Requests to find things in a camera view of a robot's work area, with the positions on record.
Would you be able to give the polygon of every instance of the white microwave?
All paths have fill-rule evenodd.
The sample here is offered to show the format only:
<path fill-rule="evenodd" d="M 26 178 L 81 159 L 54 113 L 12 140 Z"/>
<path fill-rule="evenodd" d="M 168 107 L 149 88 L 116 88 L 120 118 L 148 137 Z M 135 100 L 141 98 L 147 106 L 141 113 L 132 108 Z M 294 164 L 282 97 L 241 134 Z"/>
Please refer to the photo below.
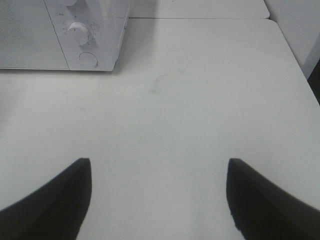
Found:
<path fill-rule="evenodd" d="M 0 0 L 0 68 L 112 71 L 131 0 Z"/>

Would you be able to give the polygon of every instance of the white table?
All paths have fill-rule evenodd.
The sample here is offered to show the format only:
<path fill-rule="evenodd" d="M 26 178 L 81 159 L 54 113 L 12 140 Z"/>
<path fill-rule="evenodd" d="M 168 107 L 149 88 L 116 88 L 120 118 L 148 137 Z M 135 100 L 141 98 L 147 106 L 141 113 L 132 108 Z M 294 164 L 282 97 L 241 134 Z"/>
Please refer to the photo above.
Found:
<path fill-rule="evenodd" d="M 132 0 L 132 18 L 267 19 L 264 0 Z"/>
<path fill-rule="evenodd" d="M 79 157 L 78 240 L 242 239 L 232 157 L 320 209 L 320 109 L 270 20 L 131 19 L 114 73 L 0 78 L 0 209 Z"/>

